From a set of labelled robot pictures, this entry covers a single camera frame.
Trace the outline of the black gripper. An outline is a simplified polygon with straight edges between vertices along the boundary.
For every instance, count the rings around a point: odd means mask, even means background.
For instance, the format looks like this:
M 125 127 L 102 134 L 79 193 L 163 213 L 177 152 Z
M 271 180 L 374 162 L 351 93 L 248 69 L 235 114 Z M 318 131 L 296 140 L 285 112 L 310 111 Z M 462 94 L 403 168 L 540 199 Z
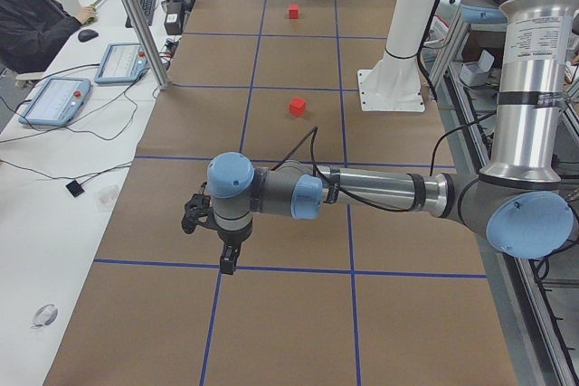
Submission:
M 219 229 L 218 237 L 225 244 L 220 257 L 220 271 L 223 274 L 233 274 L 237 269 L 239 258 L 239 248 L 231 246 L 240 246 L 252 235 L 252 227 L 245 226 L 236 231 Z

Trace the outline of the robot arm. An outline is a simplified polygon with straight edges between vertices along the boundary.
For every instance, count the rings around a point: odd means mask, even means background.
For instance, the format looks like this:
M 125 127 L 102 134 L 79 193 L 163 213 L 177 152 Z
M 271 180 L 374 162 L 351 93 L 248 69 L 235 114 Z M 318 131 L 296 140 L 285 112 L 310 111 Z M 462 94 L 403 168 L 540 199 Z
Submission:
M 469 18 L 489 12 L 508 24 L 489 162 L 475 175 L 424 177 L 289 158 L 266 169 L 239 153 L 219 155 L 207 169 L 203 204 L 207 226 L 223 241 L 222 273 L 236 270 L 255 214 L 314 219 L 323 204 L 336 202 L 428 212 L 520 259 L 545 257 L 567 242 L 577 218 L 559 194 L 551 158 L 578 0 L 462 0 L 462 8 Z

